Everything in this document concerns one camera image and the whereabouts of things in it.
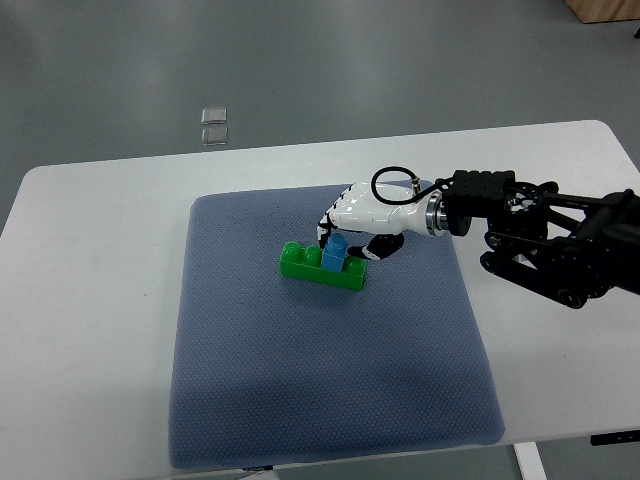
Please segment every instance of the toy building block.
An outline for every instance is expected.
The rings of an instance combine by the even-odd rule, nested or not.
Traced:
[[[326,270],[340,273],[347,256],[347,240],[339,233],[334,233],[327,240],[322,251],[320,266]]]
[[[342,271],[338,273],[322,268],[321,258],[322,250],[317,245],[302,248],[298,242],[287,242],[280,255],[280,273],[284,277],[362,290],[366,260],[347,256]]]

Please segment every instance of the black cable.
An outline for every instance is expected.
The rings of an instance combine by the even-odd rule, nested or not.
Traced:
[[[453,177],[449,177],[449,178],[446,178],[444,180],[443,179],[438,179],[433,183],[433,185],[431,185],[430,187],[425,188],[420,193],[418,193],[417,195],[414,195],[411,198],[408,198],[406,200],[389,200],[388,198],[384,198],[382,195],[380,195],[378,193],[378,188],[376,186],[376,183],[378,181],[378,178],[380,178],[380,175],[383,175],[383,174],[388,173],[388,172],[404,173],[404,174],[408,175],[411,178],[411,182],[412,183],[420,181],[420,179],[416,176],[415,173],[413,173],[411,170],[409,170],[408,168],[405,168],[405,167],[392,166],[392,167],[381,168],[380,170],[378,170],[373,175],[373,178],[371,178],[371,193],[373,193],[373,196],[376,198],[376,200],[378,200],[380,203],[384,203],[385,205],[409,205],[410,203],[416,203],[416,202],[422,200],[424,197],[426,197],[430,193],[432,193],[432,192],[434,192],[436,190],[440,190],[444,186],[449,186],[449,184],[451,184],[451,182],[453,182]]]

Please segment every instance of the white robotic hand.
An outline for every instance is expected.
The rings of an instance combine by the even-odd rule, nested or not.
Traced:
[[[409,201],[412,188],[376,184],[380,196],[392,201]],[[340,194],[318,223],[318,242],[324,248],[334,228],[366,232],[375,236],[367,246],[350,247],[349,255],[369,260],[381,260],[397,252],[404,244],[402,232],[411,230],[422,235],[441,235],[437,225],[439,191],[434,191],[414,203],[389,205],[373,194],[370,183],[355,183]]]

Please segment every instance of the blue lego brick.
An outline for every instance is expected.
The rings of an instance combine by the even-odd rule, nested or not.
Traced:
[[[347,257],[347,246],[347,240],[342,235],[339,233],[331,235],[322,251],[320,266],[332,272],[342,272],[344,259]]]

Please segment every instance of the white table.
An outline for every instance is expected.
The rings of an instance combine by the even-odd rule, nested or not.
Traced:
[[[2,475],[170,474],[192,202],[366,181],[390,164],[425,179],[513,169],[522,181],[558,181],[563,193],[640,191],[637,170],[595,121],[36,168],[0,237]],[[484,231],[474,221],[455,246],[506,424],[502,443],[640,427],[640,297],[613,290],[581,310],[562,307],[486,273]]]

